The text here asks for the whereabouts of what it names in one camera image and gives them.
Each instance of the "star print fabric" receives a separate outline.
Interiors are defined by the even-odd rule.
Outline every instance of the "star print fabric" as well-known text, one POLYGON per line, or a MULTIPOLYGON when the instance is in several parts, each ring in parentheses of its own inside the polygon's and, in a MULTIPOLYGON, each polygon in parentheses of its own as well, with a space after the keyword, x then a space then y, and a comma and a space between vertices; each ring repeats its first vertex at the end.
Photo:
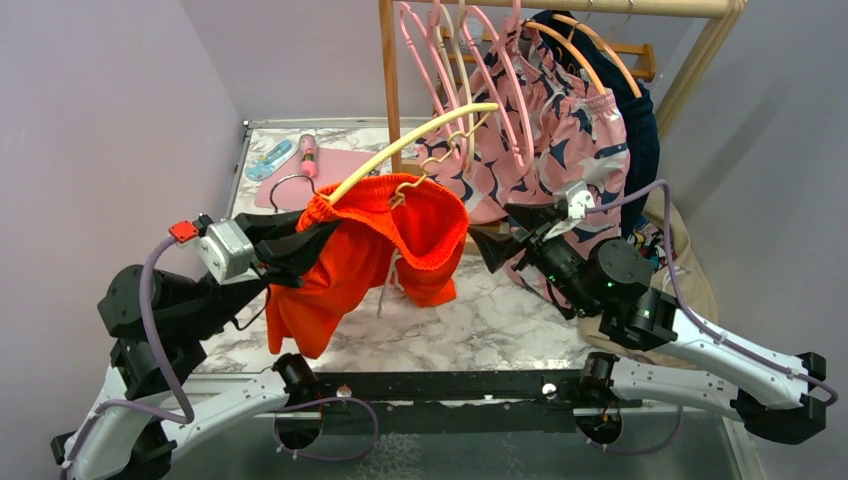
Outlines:
MULTIPOLYGON (((500 96, 509 118, 503 119, 495 112, 477 130, 470 168, 463 168, 451 158, 442 164, 428 164, 430 178, 462 199, 472 224, 505 219, 506 203, 545 204, 564 199, 565 191, 581 180, 594 194, 597 205, 621 196, 630 153, 624 121, 612 91, 598 92, 588 80, 567 73, 537 30, 526 28, 513 33, 506 51, 530 117, 532 166, 520 169, 509 150, 502 126, 505 121, 512 125, 522 153, 528 146, 523 142, 518 100, 493 49, 484 62, 498 91, 488 91, 483 78, 486 72, 479 68, 469 78, 469 86, 475 102, 495 101, 500 96)), ((418 143, 419 163, 429 156, 441 156, 448 148, 444 130, 419 139, 418 143)), ((595 213, 567 232, 565 238, 586 257, 600 241, 619 236, 620 223, 620 208, 595 213)), ((564 313, 569 311, 567 300, 548 285, 538 270, 512 270, 519 258, 504 267, 510 278, 552 301, 564 313)))

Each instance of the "navy blue clothing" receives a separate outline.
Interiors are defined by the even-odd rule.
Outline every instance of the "navy blue clothing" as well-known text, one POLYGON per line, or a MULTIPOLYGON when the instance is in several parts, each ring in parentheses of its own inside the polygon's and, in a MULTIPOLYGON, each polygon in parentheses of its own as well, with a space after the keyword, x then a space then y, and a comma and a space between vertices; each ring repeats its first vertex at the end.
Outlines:
MULTIPOLYGON (((537 13, 533 21, 547 25, 568 38, 571 25, 553 19, 555 13, 574 18, 571 13, 564 11, 545 10, 537 13)), ((569 72, 579 72, 582 66, 565 50, 562 45, 548 34, 539 32, 542 40, 554 52, 562 52, 559 63, 569 72)), ((624 74, 618 66, 601 53, 588 35, 577 30, 572 37, 572 44, 586 57, 589 65, 598 74, 604 86, 611 89, 615 95, 615 103, 624 119, 627 129, 627 148, 630 150, 630 169, 624 183, 625 195, 639 190, 657 178, 660 163, 660 139, 657 130, 657 120, 654 117, 654 103, 650 92, 639 82, 642 97, 636 98, 624 74)), ((629 203, 621 209, 621 236, 627 238, 636 226, 636 222, 645 208, 647 196, 629 203)))

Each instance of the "pink bottle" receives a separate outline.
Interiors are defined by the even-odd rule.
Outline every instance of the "pink bottle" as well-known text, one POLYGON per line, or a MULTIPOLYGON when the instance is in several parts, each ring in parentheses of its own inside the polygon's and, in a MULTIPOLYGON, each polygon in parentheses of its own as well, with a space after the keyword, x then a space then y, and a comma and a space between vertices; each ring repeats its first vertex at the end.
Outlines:
POLYGON ((301 135, 297 142, 297 149, 300 152, 300 171, 309 178, 318 175, 318 163, 315 161, 318 155, 318 142, 315 137, 309 134, 301 135))

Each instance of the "gray wall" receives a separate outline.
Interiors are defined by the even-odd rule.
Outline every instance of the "gray wall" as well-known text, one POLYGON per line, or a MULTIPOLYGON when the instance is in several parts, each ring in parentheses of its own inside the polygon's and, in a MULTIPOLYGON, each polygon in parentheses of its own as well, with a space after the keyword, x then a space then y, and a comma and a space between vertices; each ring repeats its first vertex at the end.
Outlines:
MULTIPOLYGON (((377 0, 181 1, 245 118, 385 117, 377 0)), ((420 15, 430 9, 427 4, 412 6, 420 15)), ((509 13, 504 8, 485 11, 496 28, 509 13)), ((534 12, 525 10, 526 16, 534 12)), ((605 35, 625 18, 596 13, 589 24, 605 35)), ((633 16, 615 31, 613 41, 653 44, 662 71, 692 23, 687 18, 633 16)), ((412 19, 408 25, 429 66, 412 19)), ((432 101, 399 31, 395 40, 401 114, 429 116, 432 101)))
POLYGON ((241 117, 177 0, 2 2, 0 65, 0 476, 55 478, 108 365, 97 301, 224 212, 241 117))
MULTIPOLYGON (((663 145, 722 322, 828 358, 848 395, 848 75, 841 0, 751 2, 663 145)), ((848 401, 798 447, 761 442, 773 480, 844 478, 848 401)))

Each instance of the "pink mat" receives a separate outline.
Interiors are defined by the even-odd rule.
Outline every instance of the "pink mat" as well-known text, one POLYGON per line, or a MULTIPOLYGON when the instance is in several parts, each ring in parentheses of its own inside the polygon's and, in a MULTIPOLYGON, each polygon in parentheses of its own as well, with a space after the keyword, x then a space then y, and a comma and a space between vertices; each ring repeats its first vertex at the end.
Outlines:
MULTIPOLYGON (((318 175, 312 179, 315 182, 315 189, 318 190, 326 185, 341 182, 362 164, 371 160, 374 155, 372 152, 354 152, 352 150, 318 147, 318 154, 316 155, 318 175)), ((293 173, 300 173, 299 153, 296 153, 273 175, 259 184, 259 192, 253 200, 254 205, 274 208, 269 198, 271 188, 274 187, 277 180, 293 173)), ((304 209, 310 198, 312 198, 312 189, 309 186, 309 181, 305 178, 286 180, 274 191, 274 202, 281 210, 304 209)))

